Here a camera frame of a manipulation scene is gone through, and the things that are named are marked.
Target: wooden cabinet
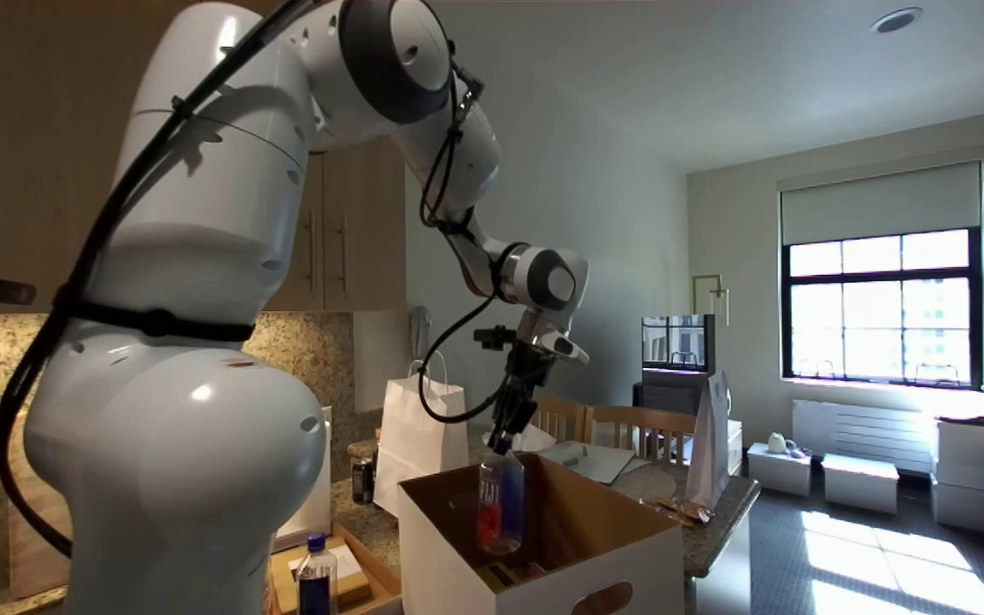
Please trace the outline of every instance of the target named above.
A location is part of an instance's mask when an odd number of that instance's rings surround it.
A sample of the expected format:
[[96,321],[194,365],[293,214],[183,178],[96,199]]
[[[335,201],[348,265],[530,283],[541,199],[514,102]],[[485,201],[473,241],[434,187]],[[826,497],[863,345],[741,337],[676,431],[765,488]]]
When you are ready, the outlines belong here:
[[[109,194],[141,74],[187,3],[0,3],[0,276],[35,283],[38,309]],[[403,187],[391,152],[375,143],[314,161],[302,244],[269,308],[403,305]]]

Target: ceiling light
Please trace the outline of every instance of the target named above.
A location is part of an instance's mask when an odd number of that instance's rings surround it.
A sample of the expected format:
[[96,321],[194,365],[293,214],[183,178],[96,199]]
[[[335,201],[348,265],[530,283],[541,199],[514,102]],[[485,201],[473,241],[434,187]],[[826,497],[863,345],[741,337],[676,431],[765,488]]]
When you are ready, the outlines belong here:
[[911,26],[916,18],[924,18],[919,5],[903,5],[903,11],[892,11],[892,14],[878,18],[870,29],[876,34],[894,34],[894,29]]

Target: window blind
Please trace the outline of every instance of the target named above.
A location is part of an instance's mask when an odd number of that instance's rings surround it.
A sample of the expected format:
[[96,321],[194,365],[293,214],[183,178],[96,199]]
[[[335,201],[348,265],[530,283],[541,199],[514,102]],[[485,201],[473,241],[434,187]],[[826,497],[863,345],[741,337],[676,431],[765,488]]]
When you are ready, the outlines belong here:
[[782,241],[981,224],[981,164],[951,164],[778,194]]

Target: ceiling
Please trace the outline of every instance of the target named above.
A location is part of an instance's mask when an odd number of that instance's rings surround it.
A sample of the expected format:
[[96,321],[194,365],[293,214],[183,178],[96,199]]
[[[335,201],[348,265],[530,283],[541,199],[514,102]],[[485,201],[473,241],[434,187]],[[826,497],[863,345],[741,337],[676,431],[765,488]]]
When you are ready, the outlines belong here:
[[[924,18],[894,34],[870,23]],[[442,0],[681,170],[984,117],[984,0]]]

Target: radiator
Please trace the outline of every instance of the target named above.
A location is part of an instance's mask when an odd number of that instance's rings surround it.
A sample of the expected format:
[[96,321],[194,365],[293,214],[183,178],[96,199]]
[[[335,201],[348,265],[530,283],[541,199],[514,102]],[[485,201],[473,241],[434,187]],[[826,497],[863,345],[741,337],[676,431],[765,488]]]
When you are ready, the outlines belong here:
[[876,456],[934,474],[937,420],[916,408],[791,400],[791,436],[806,454]]

